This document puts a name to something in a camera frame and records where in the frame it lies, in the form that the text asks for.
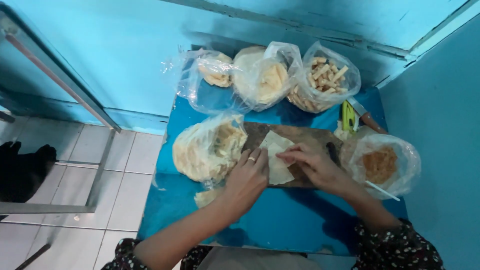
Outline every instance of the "blue tabletop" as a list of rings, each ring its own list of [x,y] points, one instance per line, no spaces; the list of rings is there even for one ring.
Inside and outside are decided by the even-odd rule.
[[[377,88],[362,90],[355,98],[387,130]],[[245,121],[336,129],[340,106],[319,114],[304,112],[286,99],[262,112],[249,112]],[[138,232],[145,239],[197,210],[193,197],[202,185],[180,174],[172,160],[175,138],[187,127],[207,118],[195,111],[186,99],[177,97],[167,126],[166,143],[156,164],[144,217]],[[384,200],[394,215],[407,219],[405,202]],[[253,246],[266,249],[335,255],[354,253],[355,211],[342,199],[325,192],[304,188],[267,188],[252,209],[237,222],[205,240],[203,244]]]

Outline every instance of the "floral sleeve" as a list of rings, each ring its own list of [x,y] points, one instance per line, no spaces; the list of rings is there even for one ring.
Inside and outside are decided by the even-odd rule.
[[[140,243],[140,240],[124,238],[120,240],[115,248],[115,258],[105,264],[102,270],[147,270],[139,259],[133,255],[133,249]]]
[[[371,233],[362,223],[355,228],[360,243],[352,270],[444,269],[436,248],[418,234],[409,221],[400,221],[400,227],[382,233]]]

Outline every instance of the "white tile floor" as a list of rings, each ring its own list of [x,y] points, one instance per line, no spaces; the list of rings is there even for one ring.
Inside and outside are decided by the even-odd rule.
[[[40,118],[0,121],[0,144],[18,139],[20,153],[44,144],[57,159],[99,162],[108,129]],[[162,145],[162,136],[122,131],[115,135],[95,213],[10,215],[0,222],[0,270],[13,270],[40,247],[52,248],[27,269],[100,269],[118,241],[135,237]],[[29,203],[84,205],[96,169],[55,165]]]

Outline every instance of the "plastic straw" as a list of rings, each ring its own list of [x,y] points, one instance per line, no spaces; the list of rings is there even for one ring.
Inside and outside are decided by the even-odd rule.
[[[375,185],[374,183],[372,183],[372,182],[370,182],[370,181],[368,181],[368,180],[367,180],[367,184],[369,184],[369,185],[370,185],[371,187],[373,187],[374,189],[382,192],[383,194],[389,196],[390,198],[395,199],[396,201],[400,201],[399,198],[397,198],[397,197],[393,196],[392,194],[386,192],[385,190],[383,190],[382,188],[380,188],[379,186]]]

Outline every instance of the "blue wall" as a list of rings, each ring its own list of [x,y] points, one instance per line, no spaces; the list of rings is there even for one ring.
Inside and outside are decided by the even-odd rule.
[[[400,0],[388,4],[380,0],[335,4],[330,0],[221,0],[216,4],[203,0],[3,1],[104,107],[119,113],[120,119],[114,120],[134,130],[152,125],[157,131],[151,132],[161,134],[164,126],[156,124],[169,116],[175,94],[161,80],[161,62],[176,55],[179,48],[215,42],[218,49],[233,54],[249,44],[268,45],[275,40],[297,44],[305,52],[322,38],[323,45],[352,60],[364,86],[373,86],[405,69],[408,61],[396,52],[408,53],[402,49],[409,49],[467,0],[421,4]],[[433,2],[434,9],[426,8]],[[28,95],[25,99],[35,96],[49,108],[51,103],[56,110],[63,108],[62,113],[53,114],[95,121],[80,107],[69,109],[76,102],[1,39],[0,83]],[[147,126],[139,126],[131,112],[150,119],[142,122]]]
[[[479,29],[477,15],[381,90],[390,132],[422,158],[408,216],[447,269],[480,269]]]
[[[209,0],[209,2],[313,26],[318,31],[326,32],[328,29],[349,33],[356,35],[357,39],[409,50],[420,38],[467,1]]]

